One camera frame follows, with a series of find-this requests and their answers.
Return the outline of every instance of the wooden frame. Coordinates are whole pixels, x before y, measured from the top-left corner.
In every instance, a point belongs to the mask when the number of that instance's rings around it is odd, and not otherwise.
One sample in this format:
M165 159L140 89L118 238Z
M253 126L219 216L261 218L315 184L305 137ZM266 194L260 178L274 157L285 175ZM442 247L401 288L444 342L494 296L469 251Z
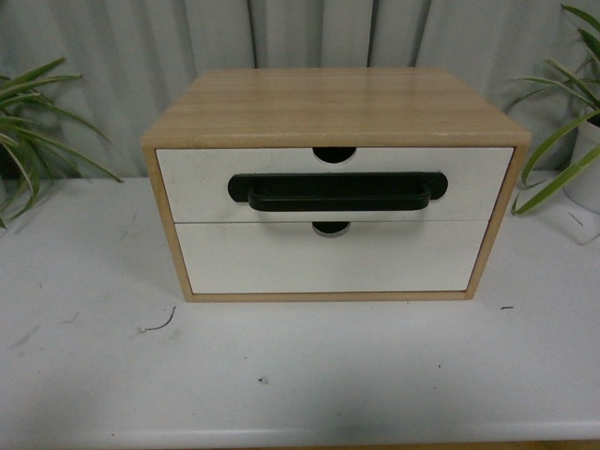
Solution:
M341 98L343 104L337 105L336 100ZM303 119L306 107L321 117L321 124ZM473 298L483 275L530 138L524 128L489 105L470 87L438 69L225 70L207 72L194 82L144 134L142 150L179 283L189 302L466 300ZM513 147L467 289L450 292L192 292L158 165L157 149L305 146Z

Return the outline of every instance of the scuff mark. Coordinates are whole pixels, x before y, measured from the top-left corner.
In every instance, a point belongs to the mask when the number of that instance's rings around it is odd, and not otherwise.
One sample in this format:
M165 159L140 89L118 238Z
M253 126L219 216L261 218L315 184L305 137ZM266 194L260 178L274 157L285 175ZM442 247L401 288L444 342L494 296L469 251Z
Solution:
M577 217L573 216L572 213L569 213L569 216L571 216L575 220L575 222L577 222L579 225L581 225L583 227L583 224L581 223L581 220L579 220Z
M33 330L31 330L29 333L27 333L25 336L23 336L17 342L15 342L14 344L12 344L10 347L8 347L8 349L9 350L14 350L14 349L18 349L22 345L25 345L27 343L27 341L29 339L31 339L31 337L38 331L38 329L39 329L39 325L34 326Z

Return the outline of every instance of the small debris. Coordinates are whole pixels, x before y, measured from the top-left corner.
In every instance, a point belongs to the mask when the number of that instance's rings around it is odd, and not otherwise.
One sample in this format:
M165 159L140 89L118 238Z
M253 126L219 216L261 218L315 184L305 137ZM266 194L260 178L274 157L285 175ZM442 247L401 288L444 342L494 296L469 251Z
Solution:
M169 317L169 320L166 321L164 324L162 324L161 326L156 326L154 328L138 328L138 331L140 333L145 333L146 331L154 331L154 330L159 330L160 328L164 328L165 326L167 326L169 323L171 323L171 321L173 320L173 314L175 313L175 308L177 307L172 307L172 311L171 311L171 317Z
M25 336L23 336L21 339L19 339L17 342L15 342L14 344L12 344L10 347L8 347L9 350L14 350L18 347L21 347L22 345L25 345L27 343L27 341L29 339L31 339L31 337L38 332L39 329L39 325L34 326L34 329L31 330L29 333L27 333Z
M74 323L75 319L77 319L79 317L79 311L77 311L75 313L75 316L73 317L73 319L69 319L68 321L63 321L63 323Z

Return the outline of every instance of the cabinet side panel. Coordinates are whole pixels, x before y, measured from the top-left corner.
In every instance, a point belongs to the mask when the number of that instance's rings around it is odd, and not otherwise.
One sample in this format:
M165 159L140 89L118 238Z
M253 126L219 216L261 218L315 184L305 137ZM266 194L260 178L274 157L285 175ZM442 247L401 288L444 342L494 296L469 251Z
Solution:
M498 235L500 226L502 225L504 214L506 213L506 207L510 202L513 189L515 188L515 184L517 182L518 173L521 170L528 148L528 142L519 144L515 147L513 157L510 160L508 168L506 169L506 175L504 176L504 181L502 182L502 187L500 189L500 193L498 194L498 199L494 205L494 211L492 212L489 224L487 225L486 235L484 236L479 254L477 255L477 261L475 262L475 266L472 271L469 286L465 292L466 299L470 300L474 297L477 286L479 285L479 281L481 280L481 276L483 276L489 254L496 240L496 236Z
M150 184L154 191L154 196L157 201L158 213L160 214L160 220L162 221L162 227L167 237L169 249L171 251L172 261L175 265L175 272L177 279L181 285L181 290L184 298L187 301L191 301L191 287L189 285L188 270L184 263L184 258L181 253L181 246L179 245L179 239L177 237L177 231L173 223L173 215L171 207L169 206L169 200L167 199L167 192L165 190L164 181L158 166L158 159L156 149L145 146L143 148L143 155L148 166L148 175L150 176Z

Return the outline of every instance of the wooden cabinet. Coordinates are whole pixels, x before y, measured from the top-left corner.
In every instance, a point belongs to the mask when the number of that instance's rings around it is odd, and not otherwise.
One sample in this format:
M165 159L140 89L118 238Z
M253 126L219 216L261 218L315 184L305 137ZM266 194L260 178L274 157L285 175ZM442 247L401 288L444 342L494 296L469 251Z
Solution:
M529 139L438 69L266 69L205 73L142 147L188 301L462 299Z

